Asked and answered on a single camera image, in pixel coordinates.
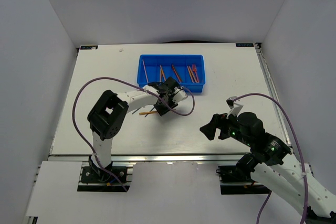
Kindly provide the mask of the red-orange plastic fork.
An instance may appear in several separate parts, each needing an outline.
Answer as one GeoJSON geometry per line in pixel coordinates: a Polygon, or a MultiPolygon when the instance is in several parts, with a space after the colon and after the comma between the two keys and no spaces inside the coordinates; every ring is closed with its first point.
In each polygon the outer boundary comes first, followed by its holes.
{"type": "Polygon", "coordinates": [[[198,73],[197,73],[197,67],[196,64],[192,65],[192,70],[194,72],[194,79],[196,83],[199,83],[199,77],[198,77],[198,73]]]}

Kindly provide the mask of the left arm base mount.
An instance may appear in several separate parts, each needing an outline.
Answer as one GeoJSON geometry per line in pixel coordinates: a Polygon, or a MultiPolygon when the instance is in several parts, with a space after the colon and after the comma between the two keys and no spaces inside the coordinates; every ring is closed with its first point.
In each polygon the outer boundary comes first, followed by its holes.
{"type": "Polygon", "coordinates": [[[102,193],[126,193],[131,184],[131,168],[126,166],[112,166],[110,171],[117,179],[103,172],[100,177],[89,165],[81,168],[77,191],[78,192],[102,192],[102,193]]]}

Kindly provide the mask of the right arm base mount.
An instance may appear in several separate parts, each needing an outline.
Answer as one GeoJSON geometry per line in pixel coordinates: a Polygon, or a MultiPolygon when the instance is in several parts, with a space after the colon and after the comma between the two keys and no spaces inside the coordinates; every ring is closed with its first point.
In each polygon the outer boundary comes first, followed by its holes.
{"type": "Polygon", "coordinates": [[[222,195],[261,195],[270,192],[264,185],[240,174],[235,166],[219,166],[216,173],[222,195]]]}

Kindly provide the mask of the dark blue plastic knife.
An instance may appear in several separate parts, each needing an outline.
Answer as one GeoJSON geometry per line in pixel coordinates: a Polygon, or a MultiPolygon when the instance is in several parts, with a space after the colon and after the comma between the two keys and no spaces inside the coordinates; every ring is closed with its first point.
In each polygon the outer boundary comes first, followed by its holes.
{"type": "Polygon", "coordinates": [[[175,68],[175,66],[173,64],[172,64],[172,69],[173,69],[173,71],[174,71],[177,79],[179,80],[180,79],[179,74],[177,73],[176,68],[175,68]]]}

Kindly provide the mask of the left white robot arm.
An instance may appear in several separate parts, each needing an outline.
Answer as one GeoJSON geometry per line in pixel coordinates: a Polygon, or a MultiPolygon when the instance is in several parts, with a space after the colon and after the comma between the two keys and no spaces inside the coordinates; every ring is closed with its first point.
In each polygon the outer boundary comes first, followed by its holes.
{"type": "Polygon", "coordinates": [[[125,116],[137,109],[152,105],[160,116],[187,98],[183,88],[169,77],[165,82],[152,82],[141,90],[124,93],[105,91],[88,115],[95,154],[90,157],[93,176],[101,182],[111,175],[112,139],[121,130],[125,116]]]}

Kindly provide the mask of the red-orange plastic knife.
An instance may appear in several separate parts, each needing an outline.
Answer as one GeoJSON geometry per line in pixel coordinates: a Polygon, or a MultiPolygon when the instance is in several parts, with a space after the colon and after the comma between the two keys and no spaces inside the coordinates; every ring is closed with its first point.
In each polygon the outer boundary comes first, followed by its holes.
{"type": "Polygon", "coordinates": [[[182,79],[180,78],[180,75],[179,75],[179,73],[178,73],[178,71],[177,71],[175,65],[173,65],[173,64],[172,64],[172,69],[173,69],[173,71],[174,71],[174,73],[175,73],[175,75],[176,75],[176,77],[177,77],[178,82],[179,82],[179,83],[182,83],[182,79]]]}

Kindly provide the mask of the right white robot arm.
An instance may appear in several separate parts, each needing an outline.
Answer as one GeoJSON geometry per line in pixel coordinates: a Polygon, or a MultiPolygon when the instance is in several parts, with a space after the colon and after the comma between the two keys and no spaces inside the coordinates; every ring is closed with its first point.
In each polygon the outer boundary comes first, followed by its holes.
{"type": "Polygon", "coordinates": [[[220,140],[231,137],[250,148],[236,163],[235,174],[241,180],[263,184],[302,214],[306,223],[335,223],[335,195],[302,170],[291,149],[266,132],[254,113],[214,114],[199,130],[209,140],[219,130],[220,140]]]}

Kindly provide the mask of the orange chopstick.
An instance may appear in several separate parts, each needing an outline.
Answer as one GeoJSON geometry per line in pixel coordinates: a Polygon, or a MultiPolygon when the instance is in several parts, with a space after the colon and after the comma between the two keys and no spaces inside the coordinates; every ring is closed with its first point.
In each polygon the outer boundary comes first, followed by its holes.
{"type": "Polygon", "coordinates": [[[147,74],[145,62],[144,62],[143,59],[142,59],[142,64],[143,64],[143,69],[144,69],[144,74],[145,74],[146,82],[149,83],[148,74],[147,74]]]}
{"type": "Polygon", "coordinates": [[[147,111],[147,112],[140,112],[139,115],[144,115],[144,116],[147,116],[149,114],[156,114],[157,111],[147,111]]]}

